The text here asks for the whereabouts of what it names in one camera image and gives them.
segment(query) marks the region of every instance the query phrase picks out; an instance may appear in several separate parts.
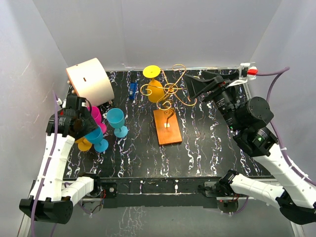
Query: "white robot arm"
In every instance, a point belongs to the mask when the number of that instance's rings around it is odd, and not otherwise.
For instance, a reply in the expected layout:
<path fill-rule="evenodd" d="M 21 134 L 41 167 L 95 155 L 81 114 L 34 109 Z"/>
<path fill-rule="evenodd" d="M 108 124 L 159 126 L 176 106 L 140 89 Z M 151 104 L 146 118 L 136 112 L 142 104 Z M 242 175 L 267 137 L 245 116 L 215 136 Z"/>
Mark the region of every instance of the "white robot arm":
<path fill-rule="evenodd" d="M 231 75 L 202 71 L 203 79 L 184 76 L 190 98 L 204 94 L 202 101 L 214 101 L 228 127 L 237 132 L 233 137 L 237 145 L 281 184 L 265 184 L 229 170 L 211 191 L 254 197 L 279 208 L 296 224 L 316 222 L 316 187 L 292 160 L 283 157 L 276 136 L 266 127 L 274 117 L 268 102 L 261 97 L 241 102 L 238 97 L 234 85 L 255 79 L 257 71 L 253 63 L 248 63 Z"/>
<path fill-rule="evenodd" d="M 52 115 L 48 122 L 46 147 L 38 178 L 29 198 L 21 199 L 19 206 L 20 210 L 36 221 L 66 224 L 74 205 L 86 194 L 98 192 L 94 174 L 79 177 L 62 190 L 67 158 L 75 140 L 97 128 L 85 101 L 82 97 L 67 96 L 58 116 Z"/>

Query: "white backdrop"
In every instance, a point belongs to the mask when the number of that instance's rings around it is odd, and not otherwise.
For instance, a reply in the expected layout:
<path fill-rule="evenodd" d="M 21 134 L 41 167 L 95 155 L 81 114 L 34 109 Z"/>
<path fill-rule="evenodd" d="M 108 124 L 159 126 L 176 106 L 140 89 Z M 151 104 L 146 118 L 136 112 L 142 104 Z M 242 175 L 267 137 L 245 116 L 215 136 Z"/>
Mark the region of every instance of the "white backdrop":
<path fill-rule="evenodd" d="M 34 0 L 68 65 L 106 70 L 236 66 L 281 0 Z"/>
<path fill-rule="evenodd" d="M 0 4 L 0 236 L 15 237 L 54 113 L 52 90 L 64 97 L 67 64 L 32 0 Z"/>
<path fill-rule="evenodd" d="M 260 41 L 252 60 L 261 71 L 291 69 L 276 82 L 270 106 L 288 155 L 316 180 L 316 1 L 284 0 Z M 267 96 L 272 77 L 249 83 L 252 95 Z M 315 236 L 316 224 L 304 226 Z"/>

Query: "blue bottle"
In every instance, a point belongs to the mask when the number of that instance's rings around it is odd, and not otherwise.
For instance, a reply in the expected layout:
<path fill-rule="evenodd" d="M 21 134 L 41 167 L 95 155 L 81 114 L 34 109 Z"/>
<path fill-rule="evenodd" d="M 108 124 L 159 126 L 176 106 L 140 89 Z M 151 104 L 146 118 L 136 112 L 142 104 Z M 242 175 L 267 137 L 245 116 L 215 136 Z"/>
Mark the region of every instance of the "blue bottle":
<path fill-rule="evenodd" d="M 129 99 L 134 100 L 135 99 L 135 93 L 137 90 L 137 80 L 135 74 L 130 75 L 130 85 L 129 85 Z"/>

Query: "cyan wine glass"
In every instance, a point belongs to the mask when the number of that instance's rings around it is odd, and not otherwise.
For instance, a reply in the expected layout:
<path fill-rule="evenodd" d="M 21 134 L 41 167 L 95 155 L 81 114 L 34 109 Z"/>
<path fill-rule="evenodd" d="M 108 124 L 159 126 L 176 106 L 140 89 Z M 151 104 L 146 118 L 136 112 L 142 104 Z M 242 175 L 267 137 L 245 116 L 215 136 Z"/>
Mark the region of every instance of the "cyan wine glass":
<path fill-rule="evenodd" d="M 98 126 L 98 128 L 93 132 L 87 134 L 85 138 L 90 143 L 94 144 L 96 152 L 104 152 L 109 147 L 108 141 L 103 139 L 103 132 L 100 126 Z"/>
<path fill-rule="evenodd" d="M 124 126 L 125 118 L 122 110 L 118 108 L 110 109 L 107 113 L 107 120 L 109 125 L 114 129 L 114 135 L 118 138 L 125 137 L 128 129 Z"/>

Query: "black base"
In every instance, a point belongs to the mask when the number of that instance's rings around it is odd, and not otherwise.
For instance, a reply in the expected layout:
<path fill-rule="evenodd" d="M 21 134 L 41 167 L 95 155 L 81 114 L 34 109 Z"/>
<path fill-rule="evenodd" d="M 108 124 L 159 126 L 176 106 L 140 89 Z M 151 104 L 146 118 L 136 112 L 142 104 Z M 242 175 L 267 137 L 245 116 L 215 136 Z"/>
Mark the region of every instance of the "black base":
<path fill-rule="evenodd" d="M 217 208 L 216 198 L 206 198 L 202 194 L 181 195 L 123 195 L 104 201 L 104 208 L 117 208 L 126 206 L 202 206 L 203 208 Z"/>
<path fill-rule="evenodd" d="M 280 212 L 290 221 L 298 225 L 316 222 L 316 202 L 313 209 L 297 206 L 287 191 L 277 197 L 276 201 L 280 205 Z"/>
<path fill-rule="evenodd" d="M 21 199 L 19 208 L 28 217 L 31 217 L 33 199 Z M 73 202 L 64 201 L 38 201 L 35 211 L 35 220 L 51 223 L 66 224 L 73 213 Z"/>

